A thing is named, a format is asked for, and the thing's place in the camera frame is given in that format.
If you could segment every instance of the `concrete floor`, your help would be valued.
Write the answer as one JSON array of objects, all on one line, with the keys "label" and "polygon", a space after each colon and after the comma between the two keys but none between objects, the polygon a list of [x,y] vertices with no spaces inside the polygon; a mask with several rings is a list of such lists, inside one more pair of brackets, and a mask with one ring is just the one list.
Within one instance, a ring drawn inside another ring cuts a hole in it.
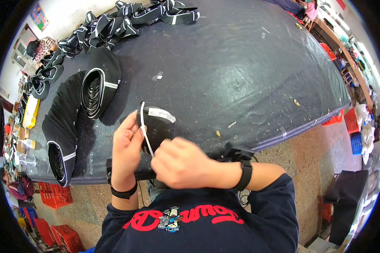
[{"label": "concrete floor", "polygon": [[[295,203],[300,226],[299,243],[304,245],[314,236],[318,223],[319,196],[332,183],[335,173],[361,169],[361,156],[352,155],[350,137],[345,122],[330,126],[316,126],[299,136],[255,155],[259,162],[282,166],[293,178]],[[146,182],[138,186],[139,207],[149,205]],[[67,224],[76,230],[83,246],[89,249],[101,236],[101,223],[106,206],[111,201],[109,185],[71,186],[73,203],[58,210],[43,205],[35,195],[37,215],[50,225]]]}]

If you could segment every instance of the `navy sweatshirt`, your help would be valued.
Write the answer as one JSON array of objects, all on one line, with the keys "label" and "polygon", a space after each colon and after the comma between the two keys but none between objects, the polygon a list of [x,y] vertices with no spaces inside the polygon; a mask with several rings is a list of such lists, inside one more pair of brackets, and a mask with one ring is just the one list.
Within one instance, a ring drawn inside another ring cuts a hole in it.
[{"label": "navy sweatshirt", "polygon": [[94,252],[296,252],[292,179],[283,174],[248,200],[252,213],[233,192],[211,188],[168,189],[139,210],[109,204]]}]

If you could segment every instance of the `white elastic strap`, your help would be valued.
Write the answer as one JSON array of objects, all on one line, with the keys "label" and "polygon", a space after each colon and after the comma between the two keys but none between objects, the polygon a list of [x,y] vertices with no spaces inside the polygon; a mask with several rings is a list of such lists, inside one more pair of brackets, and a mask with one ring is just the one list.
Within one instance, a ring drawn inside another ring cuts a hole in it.
[{"label": "white elastic strap", "polygon": [[149,152],[151,153],[151,156],[153,158],[153,150],[151,148],[151,144],[149,143],[148,136],[146,135],[145,123],[143,121],[143,107],[144,107],[144,105],[145,105],[145,102],[142,102],[142,105],[141,105],[141,129],[142,129],[142,133],[145,137],[146,144],[148,145]]}]

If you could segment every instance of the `poster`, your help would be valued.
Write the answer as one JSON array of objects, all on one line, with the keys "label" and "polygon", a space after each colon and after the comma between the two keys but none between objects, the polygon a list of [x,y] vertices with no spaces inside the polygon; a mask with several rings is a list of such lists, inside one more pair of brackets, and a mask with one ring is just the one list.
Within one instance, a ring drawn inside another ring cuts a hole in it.
[{"label": "poster", "polygon": [[45,17],[45,13],[39,4],[34,6],[30,13],[30,17],[40,31],[43,31],[49,25],[49,20]]}]

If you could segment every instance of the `hand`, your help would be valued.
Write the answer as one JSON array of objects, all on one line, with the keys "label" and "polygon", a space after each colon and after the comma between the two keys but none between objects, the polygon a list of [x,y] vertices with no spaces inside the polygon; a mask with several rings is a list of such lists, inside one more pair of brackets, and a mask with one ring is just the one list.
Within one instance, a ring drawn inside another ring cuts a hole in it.
[{"label": "hand", "polygon": [[176,137],[165,139],[151,161],[156,179],[173,189],[211,187],[215,161],[196,144]]},{"label": "hand", "polygon": [[116,191],[129,191],[135,186],[134,171],[141,160],[143,138],[135,111],[124,119],[114,133],[111,185]]}]

